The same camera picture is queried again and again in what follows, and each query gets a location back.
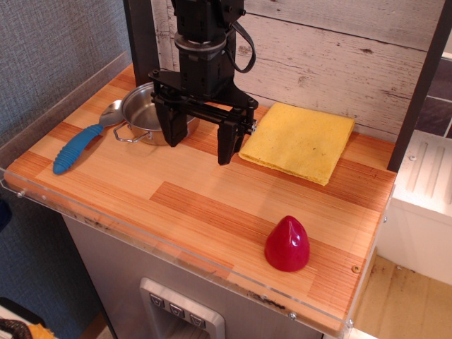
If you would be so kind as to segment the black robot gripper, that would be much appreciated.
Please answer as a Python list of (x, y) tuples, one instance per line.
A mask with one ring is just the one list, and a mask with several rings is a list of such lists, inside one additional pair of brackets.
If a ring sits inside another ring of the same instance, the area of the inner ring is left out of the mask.
[(233, 44), (181, 46), (180, 71), (155, 69), (150, 74), (152, 101), (167, 144), (175, 147), (187, 137), (187, 116), (217, 124), (219, 165), (229, 164), (242, 146), (244, 133), (256, 130), (258, 103), (234, 84), (236, 72), (253, 68), (256, 50), (251, 44), (250, 60), (240, 68), (234, 48)]

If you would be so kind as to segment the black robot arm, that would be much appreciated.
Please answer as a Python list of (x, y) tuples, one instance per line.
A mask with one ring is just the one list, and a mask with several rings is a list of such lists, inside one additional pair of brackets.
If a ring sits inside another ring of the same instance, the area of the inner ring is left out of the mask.
[(258, 102), (234, 84), (235, 73), (252, 70), (256, 56), (240, 68), (235, 59), (237, 36), (254, 42), (239, 24), (243, 1), (173, 1), (177, 18), (174, 44), (179, 71), (153, 70), (152, 101), (168, 145), (188, 135), (187, 118), (218, 125), (218, 162), (230, 163), (245, 135), (256, 129)]

